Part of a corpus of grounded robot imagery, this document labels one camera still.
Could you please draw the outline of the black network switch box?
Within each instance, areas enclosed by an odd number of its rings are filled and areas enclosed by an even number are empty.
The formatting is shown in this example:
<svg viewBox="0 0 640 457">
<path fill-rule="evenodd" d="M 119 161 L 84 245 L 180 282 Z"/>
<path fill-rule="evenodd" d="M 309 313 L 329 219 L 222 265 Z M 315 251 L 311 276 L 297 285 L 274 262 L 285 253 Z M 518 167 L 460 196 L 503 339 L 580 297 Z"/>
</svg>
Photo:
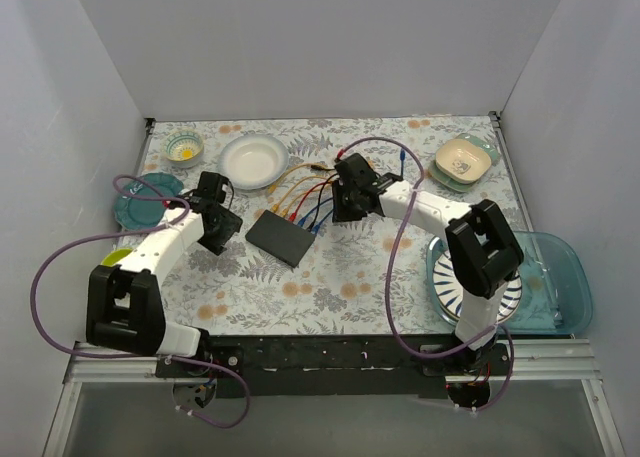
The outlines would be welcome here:
<svg viewBox="0 0 640 457">
<path fill-rule="evenodd" d="M 264 211 L 246 233 L 258 249 L 295 268 L 311 248 L 316 236 L 295 223 Z"/>
</svg>

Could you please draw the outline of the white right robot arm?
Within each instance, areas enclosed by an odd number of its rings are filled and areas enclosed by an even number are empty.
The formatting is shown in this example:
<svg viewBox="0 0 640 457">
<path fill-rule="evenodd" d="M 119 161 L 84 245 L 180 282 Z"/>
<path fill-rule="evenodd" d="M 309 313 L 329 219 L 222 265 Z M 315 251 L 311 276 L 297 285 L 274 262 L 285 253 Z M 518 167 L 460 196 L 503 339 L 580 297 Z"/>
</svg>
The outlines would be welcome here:
<svg viewBox="0 0 640 457">
<path fill-rule="evenodd" d="M 334 221 L 357 221 L 375 213 L 399 220 L 401 230 L 413 225 L 447 245 L 454 276 L 462 287 L 461 314 L 451 347 L 437 352 L 415 350 L 391 324 L 397 343 L 423 362 L 441 361 L 452 372 L 479 372 L 496 340 L 503 295 L 524 260 L 500 207 L 488 199 L 474 205 L 452 201 L 396 174 L 378 174 L 358 153 L 337 156 L 334 169 L 338 174 L 332 185 Z"/>
</svg>

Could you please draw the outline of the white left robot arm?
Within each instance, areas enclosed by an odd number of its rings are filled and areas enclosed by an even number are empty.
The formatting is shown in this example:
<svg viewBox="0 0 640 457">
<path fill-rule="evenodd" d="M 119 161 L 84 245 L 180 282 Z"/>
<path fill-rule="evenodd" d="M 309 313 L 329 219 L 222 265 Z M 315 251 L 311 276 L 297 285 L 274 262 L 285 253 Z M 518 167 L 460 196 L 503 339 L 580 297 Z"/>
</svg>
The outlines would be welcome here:
<svg viewBox="0 0 640 457">
<path fill-rule="evenodd" d="M 219 255 L 239 232 L 242 219 L 224 205 L 233 191 L 227 177 L 203 172 L 194 190 L 168 205 L 160 230 L 117 264 L 94 268 L 88 285 L 89 343 L 142 356 L 178 356 L 180 367 L 193 377 L 211 369 L 208 333 L 168 321 L 161 287 L 193 244 Z"/>
</svg>

